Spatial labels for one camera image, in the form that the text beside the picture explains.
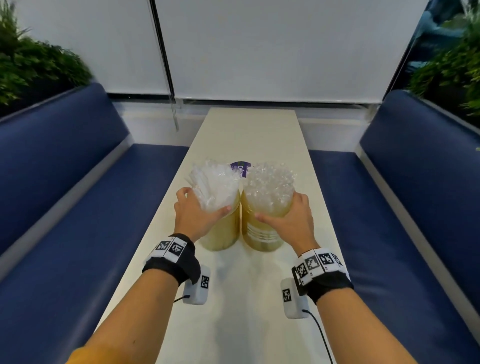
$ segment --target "purple label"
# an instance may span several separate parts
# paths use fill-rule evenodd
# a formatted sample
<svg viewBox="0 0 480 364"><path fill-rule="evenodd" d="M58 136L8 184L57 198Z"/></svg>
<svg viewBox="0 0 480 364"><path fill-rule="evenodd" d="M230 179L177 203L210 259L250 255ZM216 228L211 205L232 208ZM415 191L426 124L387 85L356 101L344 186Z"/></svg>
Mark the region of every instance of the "purple label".
<svg viewBox="0 0 480 364"><path fill-rule="evenodd" d="M235 162L230 164L233 170L239 170L242 178L247 177L247 169L251 166L249 162Z"/></svg>

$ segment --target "artificial plant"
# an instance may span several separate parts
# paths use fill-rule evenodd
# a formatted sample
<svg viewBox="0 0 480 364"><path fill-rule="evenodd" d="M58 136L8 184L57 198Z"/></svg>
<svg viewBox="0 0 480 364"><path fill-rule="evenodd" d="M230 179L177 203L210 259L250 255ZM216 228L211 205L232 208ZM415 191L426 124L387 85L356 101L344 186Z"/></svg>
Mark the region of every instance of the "artificial plant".
<svg viewBox="0 0 480 364"><path fill-rule="evenodd" d="M463 87L466 103L462 106L471 109L472 115L480 115L480 0L476 5L462 3L467 27L460 42L416 70L408 88L422 97L431 86Z"/></svg>
<svg viewBox="0 0 480 364"><path fill-rule="evenodd" d="M92 74L73 52L28 37L20 29L15 5L0 0L0 104L22 97L22 90L35 79L68 80L86 85Z"/></svg>

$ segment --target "person's left arm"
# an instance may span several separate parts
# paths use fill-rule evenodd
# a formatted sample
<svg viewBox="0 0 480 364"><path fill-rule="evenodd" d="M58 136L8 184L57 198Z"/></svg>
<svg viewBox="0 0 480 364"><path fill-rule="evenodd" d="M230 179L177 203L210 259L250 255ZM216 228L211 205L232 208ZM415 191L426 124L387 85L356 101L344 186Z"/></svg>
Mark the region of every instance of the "person's left arm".
<svg viewBox="0 0 480 364"><path fill-rule="evenodd" d="M193 242L231 210L202 211L191 188L177 192L175 231ZM157 269L146 270L87 344L67 364L154 364L162 346L179 282Z"/></svg>

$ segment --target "booth seat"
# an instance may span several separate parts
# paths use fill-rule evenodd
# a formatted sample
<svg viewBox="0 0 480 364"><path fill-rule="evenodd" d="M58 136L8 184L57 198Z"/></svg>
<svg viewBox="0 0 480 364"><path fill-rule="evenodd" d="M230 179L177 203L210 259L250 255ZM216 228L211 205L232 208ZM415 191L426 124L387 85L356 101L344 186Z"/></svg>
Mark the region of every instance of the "booth seat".
<svg viewBox="0 0 480 364"><path fill-rule="evenodd" d="M128 135L99 84L3 120L0 254ZM133 144L0 282L0 363L85 344L187 150Z"/></svg>
<svg viewBox="0 0 480 364"><path fill-rule="evenodd" d="M480 135L405 91L360 142L480 312ZM310 151L357 293L419 364L480 363L480 347L354 153Z"/></svg>

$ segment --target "forearm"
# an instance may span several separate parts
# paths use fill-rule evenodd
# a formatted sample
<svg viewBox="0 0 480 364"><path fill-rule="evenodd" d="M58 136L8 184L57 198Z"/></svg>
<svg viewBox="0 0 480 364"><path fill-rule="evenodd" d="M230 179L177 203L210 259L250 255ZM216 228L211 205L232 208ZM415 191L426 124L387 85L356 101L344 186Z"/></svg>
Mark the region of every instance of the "forearm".
<svg viewBox="0 0 480 364"><path fill-rule="evenodd" d="M415 364L409 352L350 288L317 302L338 364Z"/></svg>
<svg viewBox="0 0 480 364"><path fill-rule="evenodd" d="M147 270L85 346L117 350L133 363L155 363L177 290L173 276L162 270Z"/></svg>

